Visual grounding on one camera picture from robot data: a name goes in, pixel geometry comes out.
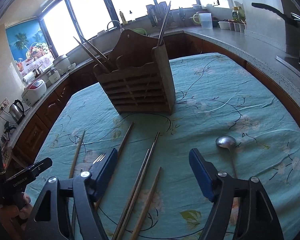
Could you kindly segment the person's left hand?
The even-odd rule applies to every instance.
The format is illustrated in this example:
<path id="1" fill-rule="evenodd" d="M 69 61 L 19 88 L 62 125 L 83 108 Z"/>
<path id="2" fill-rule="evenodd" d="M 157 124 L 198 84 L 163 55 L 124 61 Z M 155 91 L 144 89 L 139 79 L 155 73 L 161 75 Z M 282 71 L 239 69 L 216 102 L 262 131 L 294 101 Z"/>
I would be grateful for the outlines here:
<path id="1" fill-rule="evenodd" d="M 27 220 L 30 216 L 32 205 L 31 198 L 28 194 L 25 193 L 23 195 L 23 200 L 25 201 L 26 205 L 21 210 L 19 210 L 15 205 L 0 207 L 0 222 L 7 231 L 12 232 L 15 230 L 15 227 L 12 223 L 12 219 L 15 217 L 20 217 L 20 219 L 23 220 L 20 226 L 23 230 L 25 229 L 25 220 Z"/>

